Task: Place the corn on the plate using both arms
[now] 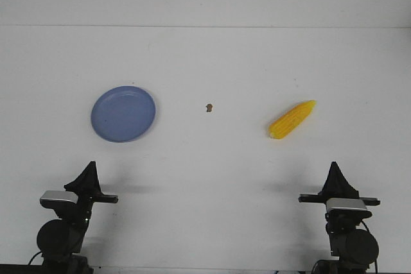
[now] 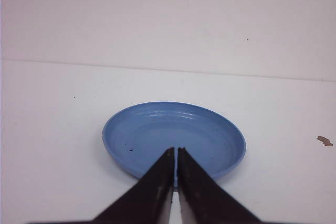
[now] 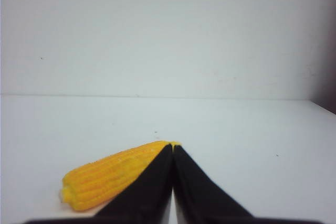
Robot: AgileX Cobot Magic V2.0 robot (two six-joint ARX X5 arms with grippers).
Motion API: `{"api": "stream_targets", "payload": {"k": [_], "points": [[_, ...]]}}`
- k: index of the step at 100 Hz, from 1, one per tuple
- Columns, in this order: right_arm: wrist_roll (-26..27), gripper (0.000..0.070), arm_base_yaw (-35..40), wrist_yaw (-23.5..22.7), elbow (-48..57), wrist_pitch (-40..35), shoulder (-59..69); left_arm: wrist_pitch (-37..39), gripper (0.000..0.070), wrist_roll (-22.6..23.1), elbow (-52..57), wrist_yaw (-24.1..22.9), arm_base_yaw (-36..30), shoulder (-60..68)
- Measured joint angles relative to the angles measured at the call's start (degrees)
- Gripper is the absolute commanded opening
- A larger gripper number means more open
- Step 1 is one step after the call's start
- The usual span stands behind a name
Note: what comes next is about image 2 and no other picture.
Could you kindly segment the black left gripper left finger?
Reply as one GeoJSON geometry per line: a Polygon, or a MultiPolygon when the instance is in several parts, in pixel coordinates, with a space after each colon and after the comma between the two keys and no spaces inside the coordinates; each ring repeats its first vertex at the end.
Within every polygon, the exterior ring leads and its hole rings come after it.
{"type": "Polygon", "coordinates": [[[74,223],[169,223],[174,171],[174,148],[169,148],[131,189],[103,212],[91,220],[74,223]]]}

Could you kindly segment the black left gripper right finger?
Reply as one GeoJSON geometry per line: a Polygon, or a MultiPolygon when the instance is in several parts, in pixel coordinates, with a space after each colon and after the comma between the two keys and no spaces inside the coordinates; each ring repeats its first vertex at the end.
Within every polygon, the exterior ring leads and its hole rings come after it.
{"type": "Polygon", "coordinates": [[[182,223],[262,223],[224,191],[185,148],[177,155],[182,223]]]}

